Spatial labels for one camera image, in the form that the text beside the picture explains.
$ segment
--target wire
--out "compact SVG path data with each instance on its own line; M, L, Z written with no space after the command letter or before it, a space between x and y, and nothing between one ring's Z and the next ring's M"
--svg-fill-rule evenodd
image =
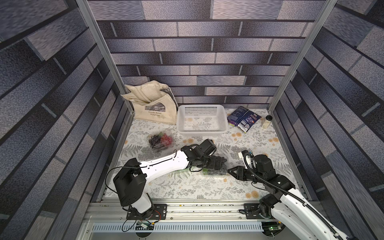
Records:
M122 224L122 226L121 226L121 231L123 231L123 232L128 232L129 230L131 230L131 228L134 226L134 225L136 225L136 222L137 222L137 218L136 218L136 220L135 220L135 222L133 223L133 225L128 229L128 230L125 230L124 231L124 224L127 222L127 220L125 220L125 222Z
M251 185L252 185L253 187L255 187L255 188L257 188L257 189L260 189L260 190L264 190L264 191L266 191L266 189L262 189L262 188L256 187L255 185L253 185L254 183L256 183L256 182L251 182Z
M161 220L161 214L160 214L158 211L156 211L156 210L154 210L154 211L157 212L157 213L159 214L159 219L158 219L156 222L154 222L154 223L157 223L158 221Z
M191 172L200 172L201 170L203 170L203 168L201 168L200 170L192 171L191 168L192 168L192 166L189 167L189 171L191 171Z
M177 150L176 150L176 149L175 149L175 151L174 151L174 154L175 154L175 156L174 156L173 158L176 158L176 156L177 156ZM105 179L104 179L105 186L106 186L109 190L111 190L112 192L114 192L114 193L117 194L117 192L116 192L115 190L113 190L112 188L108 187L108 184L107 184L107 177L108 177L109 173L110 173L112 170L115 170L115 169L117 169L117 168L140 169L140 168L145 168L145 167L155 166L156 164L160 164L160 163L165 162L165 161L168 161L168 160L171 160L171 158L170 158L170 159L167 159L167 160L164 160L164 161L161 161L161 162L157 162L157 163L152 164L152 165L143 166L143 167L125 167L125 166L121 166L121 167L114 167L114 168L111 168L111 169L107 172L107 175L105 175Z
M306 204L306 202L299 198L298 196L294 195L293 193L290 193L282 188L280 188L279 186L275 186L274 184L268 182L267 180L264 180L263 178L259 177L256 175L256 173L253 171L252 168L249 167L249 164L247 163L247 156L249 157L252 157L249 153L245 153L243 155L243 160L244 160L244 163L245 165L247 166L248 170L257 178L259 179L260 181L262 181L263 183L267 184L268 186L271 186L279 191L281 191L282 193L286 194L286 195L289 195L291 197L293 197L294 199L296 199L297 201L301 202L304 206L306 206L307 208L309 208L316 216L318 216L323 222L324 224L330 229L330 231L333 233L333 236L338 238L339 240L343 240L342 237L338 234L338 232L328 223L328 221L320 214L318 213L312 206Z

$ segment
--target table surface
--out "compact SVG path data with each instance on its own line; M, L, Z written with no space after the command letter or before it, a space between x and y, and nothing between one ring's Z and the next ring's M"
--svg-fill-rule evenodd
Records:
M226 109L227 115L234 110ZM268 115L265 109L251 110L262 117ZM173 147L161 152L153 152L148 146L147 136L166 130L172 131ZM123 166L134 157L138 161L163 157L173 153L174 149L179 150L185 145L200 144L206 138L212 139L217 146L215 154L227 156L229 168L242 165L242 161L237 156L237 153L242 150L252 151L254 155L265 154L272 160L276 172L285 175L297 186L272 124L267 129L263 129L261 128L261 120L258 120L247 133L242 132L237 127L228 126L228 131L219 137L186 138L176 131L176 125L134 119L116 167ZM118 171L119 169L114 170L111 179ZM254 185L264 188L261 183ZM112 180L108 186L115 190ZM190 172L188 169L171 172L147 182L144 192L148 193L151 198L157 199L215 200L258 200L268 194L265 190L253 187L251 182L238 181L229 174L223 177L207 177L202 172ZM104 197L117 198L118 196L107 189Z

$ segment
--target canvas tote bag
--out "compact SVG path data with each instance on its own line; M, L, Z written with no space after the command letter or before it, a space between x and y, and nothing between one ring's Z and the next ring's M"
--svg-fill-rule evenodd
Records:
M168 85L150 81L140 86L126 87L130 93L122 97L132 102L135 109L134 118L176 124L176 104L168 93L161 91L169 88Z

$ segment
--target orange flower print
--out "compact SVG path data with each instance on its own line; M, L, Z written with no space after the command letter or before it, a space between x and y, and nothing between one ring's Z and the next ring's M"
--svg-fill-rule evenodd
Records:
M252 196L253 196L254 198L258 198L258 197L259 197L259 193L258 193L258 192L256 192L256 191L252 191L251 193L252 193Z

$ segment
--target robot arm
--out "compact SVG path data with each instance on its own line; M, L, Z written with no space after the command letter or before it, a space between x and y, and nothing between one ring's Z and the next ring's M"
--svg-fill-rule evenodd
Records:
M238 180L263 183L270 193L260 199L253 214L264 218L274 217L286 225L302 240L346 240L347 235L326 220L302 196L294 184L283 175L276 174L271 160L266 155L253 156L248 151L239 153L244 166L228 170Z
M150 161L138 162L130 159L113 178L121 206L131 205L136 216L146 219L154 210L150 198L143 193L145 183L175 170L187 167L205 167L219 170L225 158L214 156L216 146L206 139L202 144L184 146L177 152ZM252 214L264 218L274 217L285 224L302 240L347 240L348 237L329 223L305 200L294 184L283 175L277 174L266 155L253 156L251 152L239 153L245 166L237 166L228 173L237 180L263 183L270 193L260 199L258 209Z
M175 153L155 160L138 162L136 158L128 160L113 178L121 206L131 205L137 216L148 218L154 206L147 194L143 193L146 182L164 174L187 167L205 167L219 170L227 160L213 155L216 146L206 139L200 145L184 146Z

